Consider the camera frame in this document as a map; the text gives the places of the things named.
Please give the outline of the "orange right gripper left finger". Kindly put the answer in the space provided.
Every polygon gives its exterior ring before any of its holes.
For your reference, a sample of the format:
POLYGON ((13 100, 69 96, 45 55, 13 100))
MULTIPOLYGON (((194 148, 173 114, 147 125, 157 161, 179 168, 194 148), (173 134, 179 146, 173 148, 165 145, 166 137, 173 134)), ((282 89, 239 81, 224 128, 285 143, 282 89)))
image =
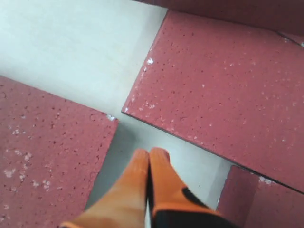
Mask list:
POLYGON ((62 228, 143 228, 147 203, 149 154, 133 153, 128 166, 111 189, 93 206, 62 228))

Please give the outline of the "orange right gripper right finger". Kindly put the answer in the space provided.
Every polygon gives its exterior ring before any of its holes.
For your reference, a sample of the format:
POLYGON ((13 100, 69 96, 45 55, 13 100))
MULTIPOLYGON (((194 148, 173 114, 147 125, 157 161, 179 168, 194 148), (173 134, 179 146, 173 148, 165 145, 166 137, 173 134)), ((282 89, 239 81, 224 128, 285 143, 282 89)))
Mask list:
POLYGON ((149 165, 149 204, 152 228, 236 228, 200 201, 178 176, 169 153, 152 148, 149 165))

